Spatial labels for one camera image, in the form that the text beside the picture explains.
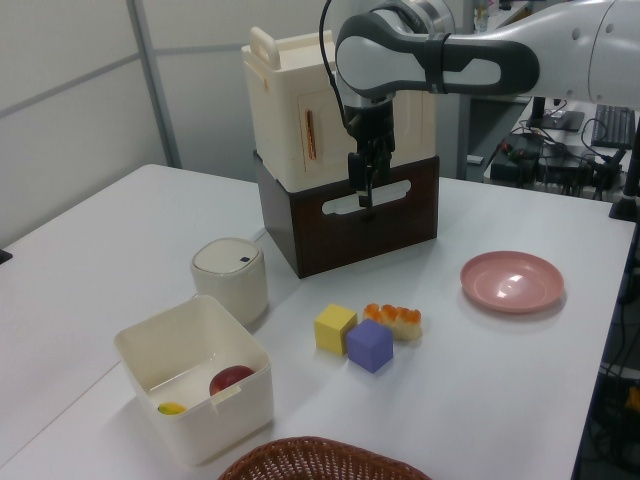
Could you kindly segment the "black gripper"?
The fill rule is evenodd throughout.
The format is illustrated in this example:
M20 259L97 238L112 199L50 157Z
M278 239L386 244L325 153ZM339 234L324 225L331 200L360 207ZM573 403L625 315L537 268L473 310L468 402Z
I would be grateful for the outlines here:
M389 181L392 153L395 150L393 100L360 106L345 106L346 130L355 141L348 155L349 185L363 208L372 207L372 167L366 151L374 151L373 184Z

